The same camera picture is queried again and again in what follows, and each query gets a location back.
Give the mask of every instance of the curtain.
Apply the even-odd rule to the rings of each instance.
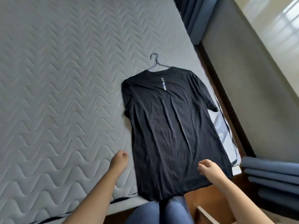
[[[199,44],[217,0],[176,0],[193,45]]]
[[[243,157],[242,167],[261,198],[299,211],[299,164]]]

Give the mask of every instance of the blue leggings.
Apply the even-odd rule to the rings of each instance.
[[[183,196],[168,200],[161,212],[160,216],[159,202],[148,202],[133,211],[125,224],[194,224]]]

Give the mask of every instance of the t-shirt sleeve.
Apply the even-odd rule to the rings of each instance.
[[[129,109],[133,102],[133,93],[126,81],[121,84],[121,92],[123,95],[123,102],[125,104],[125,116],[129,118]]]
[[[207,87],[205,86],[205,84],[200,80],[200,78],[194,74],[193,72],[191,72],[191,75],[193,77],[193,79],[195,80],[195,86],[197,86],[202,98],[204,99],[204,102],[207,106],[208,109],[212,110],[213,112],[218,112],[218,107],[215,105]]]

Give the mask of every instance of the mattress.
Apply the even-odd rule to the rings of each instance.
[[[137,195],[121,83],[151,53],[213,94],[173,0],[0,0],[0,18],[0,223],[73,211],[120,149],[111,200]]]

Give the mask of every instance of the li-ning logo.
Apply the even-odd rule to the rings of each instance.
[[[164,78],[161,78],[161,79],[162,79],[163,88],[164,88],[164,90],[166,90],[166,86],[165,86]]]

